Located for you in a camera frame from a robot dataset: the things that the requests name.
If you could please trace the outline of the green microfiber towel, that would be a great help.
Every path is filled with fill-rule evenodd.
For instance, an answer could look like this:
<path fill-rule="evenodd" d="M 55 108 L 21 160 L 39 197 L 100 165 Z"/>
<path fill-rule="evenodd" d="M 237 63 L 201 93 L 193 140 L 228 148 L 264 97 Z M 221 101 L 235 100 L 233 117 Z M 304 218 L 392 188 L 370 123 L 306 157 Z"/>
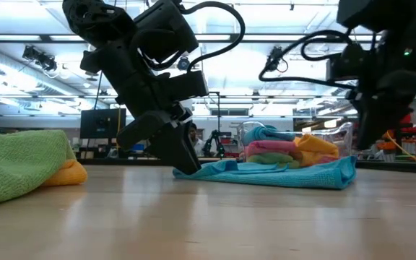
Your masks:
<path fill-rule="evenodd" d="M 75 159 L 62 130 L 0 134 L 0 203 L 35 190 Z"/>
<path fill-rule="evenodd" d="M 259 163 L 259 164 L 267 164 L 273 165 L 277 164 L 278 167 L 284 168 L 299 168 L 300 163 L 295 160 L 293 157 L 277 153 L 277 152 L 268 152 L 263 154 L 251 155 L 248 156 L 246 159 L 249 163 Z"/>

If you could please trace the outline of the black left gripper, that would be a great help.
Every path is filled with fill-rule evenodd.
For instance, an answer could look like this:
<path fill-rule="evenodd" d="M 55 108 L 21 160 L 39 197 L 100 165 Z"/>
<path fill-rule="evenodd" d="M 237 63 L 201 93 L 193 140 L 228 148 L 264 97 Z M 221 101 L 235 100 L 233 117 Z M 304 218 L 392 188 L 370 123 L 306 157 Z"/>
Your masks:
<path fill-rule="evenodd" d="M 104 73 L 117 92 L 116 102 L 125 105 L 134 120 L 117 135 L 124 149 L 131 149 L 140 141 L 148 140 L 149 153 L 186 175 L 201 169 L 189 138 L 191 111 L 181 104 L 188 92 L 178 97 L 186 76 L 171 77 L 169 73 L 155 75 L 153 71 L 167 68 L 184 51 L 171 48 L 163 52 L 167 62 L 151 65 L 148 51 L 139 52 L 130 40 L 118 39 L 93 42 L 94 51 L 85 51 L 80 67 L 87 72 Z"/>

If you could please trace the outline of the black ceiling-mounted device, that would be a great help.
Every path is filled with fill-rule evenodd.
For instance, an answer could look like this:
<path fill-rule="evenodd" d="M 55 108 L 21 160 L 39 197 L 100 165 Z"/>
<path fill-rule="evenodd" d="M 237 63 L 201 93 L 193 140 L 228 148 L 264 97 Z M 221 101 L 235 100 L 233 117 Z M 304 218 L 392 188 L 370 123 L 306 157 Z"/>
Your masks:
<path fill-rule="evenodd" d="M 177 63 L 177 69 L 180 71 L 186 71 L 190 65 L 190 60 L 188 58 L 188 56 L 182 56 L 179 58 L 178 63 Z"/>
<path fill-rule="evenodd" d="M 26 45 L 22 57 L 38 65 L 43 71 L 54 72 L 57 70 L 55 57 L 39 51 L 34 46 Z"/>

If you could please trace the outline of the black monitor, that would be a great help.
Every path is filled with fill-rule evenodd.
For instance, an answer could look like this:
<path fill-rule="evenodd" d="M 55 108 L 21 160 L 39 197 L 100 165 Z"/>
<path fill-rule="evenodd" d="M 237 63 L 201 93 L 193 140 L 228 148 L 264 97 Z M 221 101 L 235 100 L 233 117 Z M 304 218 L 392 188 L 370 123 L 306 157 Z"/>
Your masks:
<path fill-rule="evenodd" d="M 112 139 L 125 125 L 125 108 L 83 110 L 79 136 L 81 139 Z"/>

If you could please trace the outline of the person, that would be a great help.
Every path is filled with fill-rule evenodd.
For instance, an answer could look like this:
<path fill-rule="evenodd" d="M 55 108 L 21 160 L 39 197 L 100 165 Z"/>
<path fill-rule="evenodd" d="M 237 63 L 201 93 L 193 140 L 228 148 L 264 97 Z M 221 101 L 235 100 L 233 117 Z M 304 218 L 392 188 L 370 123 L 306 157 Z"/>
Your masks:
<path fill-rule="evenodd" d="M 189 138 L 191 140 L 194 151 L 196 152 L 196 155 L 198 157 L 202 157 L 204 155 L 204 141 L 199 138 L 197 134 L 197 126 L 195 123 L 191 123 L 189 129 Z"/>

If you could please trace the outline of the red storage bins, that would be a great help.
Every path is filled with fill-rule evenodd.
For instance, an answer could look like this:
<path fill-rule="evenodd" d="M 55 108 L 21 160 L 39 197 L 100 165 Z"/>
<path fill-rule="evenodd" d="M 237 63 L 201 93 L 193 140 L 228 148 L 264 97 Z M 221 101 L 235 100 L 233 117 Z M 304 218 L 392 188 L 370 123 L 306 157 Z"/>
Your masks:
<path fill-rule="evenodd" d="M 400 131 L 406 134 L 416 134 L 416 126 L 414 126 L 411 114 L 407 114 L 399 123 Z"/>

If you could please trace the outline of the black shelf rack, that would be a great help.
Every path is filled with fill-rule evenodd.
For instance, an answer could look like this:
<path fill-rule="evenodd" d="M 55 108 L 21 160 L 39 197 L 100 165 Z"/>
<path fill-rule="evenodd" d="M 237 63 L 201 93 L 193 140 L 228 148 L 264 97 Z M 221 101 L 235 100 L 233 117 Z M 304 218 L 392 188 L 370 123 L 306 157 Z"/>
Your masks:
<path fill-rule="evenodd" d="M 416 156 L 416 134 L 406 134 L 400 131 L 400 126 L 393 130 L 394 140 L 397 143 L 396 153 L 398 155 Z"/>

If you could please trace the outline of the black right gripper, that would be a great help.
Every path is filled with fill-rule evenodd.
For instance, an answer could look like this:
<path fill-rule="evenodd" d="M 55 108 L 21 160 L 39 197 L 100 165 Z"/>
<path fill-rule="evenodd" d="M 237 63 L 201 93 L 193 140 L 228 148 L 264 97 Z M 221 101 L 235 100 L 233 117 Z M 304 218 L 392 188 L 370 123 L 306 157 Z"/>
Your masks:
<path fill-rule="evenodd" d="M 354 58 L 356 105 L 406 105 L 416 96 L 416 55 L 382 56 L 364 53 Z M 409 106 L 376 106 L 358 116 L 357 148 L 367 150 L 412 112 Z"/>

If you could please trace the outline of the clear plastic bin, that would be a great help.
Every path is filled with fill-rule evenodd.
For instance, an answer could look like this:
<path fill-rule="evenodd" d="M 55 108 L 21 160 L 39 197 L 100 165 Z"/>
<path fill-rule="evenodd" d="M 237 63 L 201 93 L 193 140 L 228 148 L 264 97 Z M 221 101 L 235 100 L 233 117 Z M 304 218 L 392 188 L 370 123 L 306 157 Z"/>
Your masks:
<path fill-rule="evenodd" d="M 247 131 L 254 129 L 257 126 L 266 126 L 266 124 L 258 122 L 258 121 L 247 121 L 237 126 L 237 135 L 238 135 L 240 155 L 242 156 L 244 160 L 246 160 L 248 156 L 245 153 L 247 146 L 242 144 L 243 135 Z M 294 133 L 295 137 L 302 137 L 304 134 L 314 135 L 318 138 L 321 138 L 325 141 L 335 144 L 339 148 L 339 158 L 350 156 L 352 154 L 353 127 L 351 123 L 344 123 L 340 127 L 331 128 L 331 129 L 322 129 L 322 130 L 317 130 L 317 131 L 310 130 L 310 131 L 289 131 L 289 132 Z M 289 152 L 288 155 L 295 159 L 295 151 Z"/>

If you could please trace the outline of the blue microfiber towel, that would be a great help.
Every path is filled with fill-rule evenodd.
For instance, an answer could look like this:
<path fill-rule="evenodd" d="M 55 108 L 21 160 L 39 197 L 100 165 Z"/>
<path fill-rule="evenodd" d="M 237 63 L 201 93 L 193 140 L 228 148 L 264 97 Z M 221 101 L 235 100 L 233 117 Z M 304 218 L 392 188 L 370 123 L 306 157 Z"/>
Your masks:
<path fill-rule="evenodd" d="M 248 146 L 255 141 L 287 141 L 292 142 L 295 139 L 294 133 L 289 131 L 279 131 L 273 126 L 257 126 L 247 131 L 242 138 L 242 144 Z"/>
<path fill-rule="evenodd" d="M 355 180 L 356 162 L 356 157 L 349 156 L 308 168 L 290 169 L 278 165 L 223 160 L 205 163 L 200 170 L 191 175 L 173 169 L 173 176 L 177 179 L 195 181 L 343 190 Z"/>

